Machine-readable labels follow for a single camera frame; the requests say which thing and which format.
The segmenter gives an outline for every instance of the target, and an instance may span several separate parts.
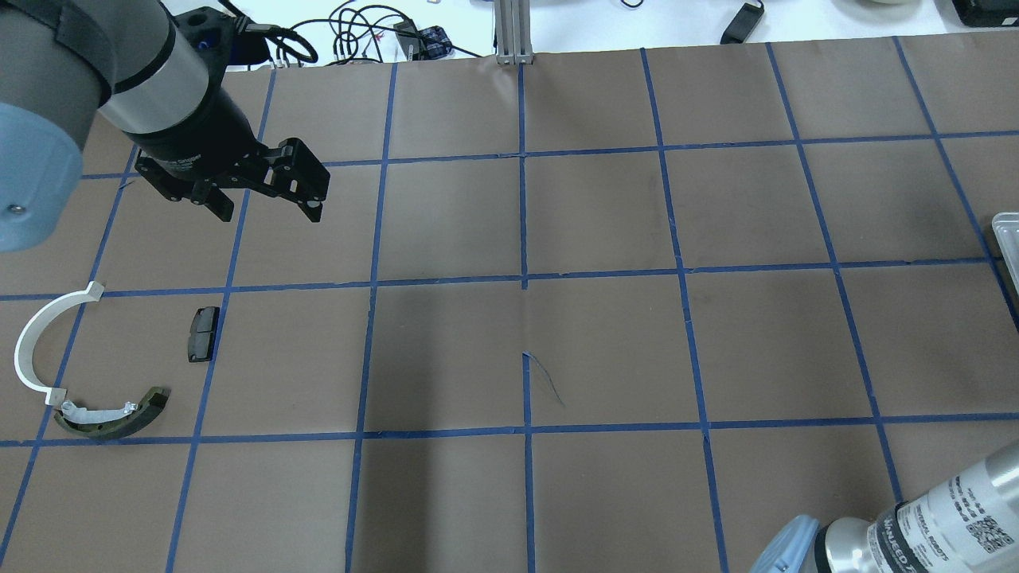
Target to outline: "light blue cap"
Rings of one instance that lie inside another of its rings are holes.
[[[797,516],[771,539],[750,573],[798,573],[818,527],[820,522],[809,515]]]
[[[82,151],[55,123],[0,102],[0,251],[39,245],[82,178]]]

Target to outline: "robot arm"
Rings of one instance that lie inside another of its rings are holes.
[[[157,0],[0,0],[0,251],[53,231],[97,109],[166,199],[228,221],[221,190],[250,188],[318,221],[329,172],[298,139],[258,142],[221,88],[231,48],[234,61],[237,48],[268,58],[249,25],[212,8],[174,17]]]

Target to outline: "qr code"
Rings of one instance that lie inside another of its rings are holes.
[[[993,517],[985,517],[980,521],[970,523],[966,526],[966,529],[976,539],[976,542],[980,543],[983,551],[988,554],[993,554],[998,550],[1004,549],[1006,545],[1016,542],[1015,539],[998,526],[998,522]]]

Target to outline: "black box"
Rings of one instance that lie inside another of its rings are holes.
[[[1019,25],[1019,0],[952,0],[966,25]]]

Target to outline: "metal post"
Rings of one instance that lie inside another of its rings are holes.
[[[531,0],[495,0],[495,59],[500,64],[531,63]]]

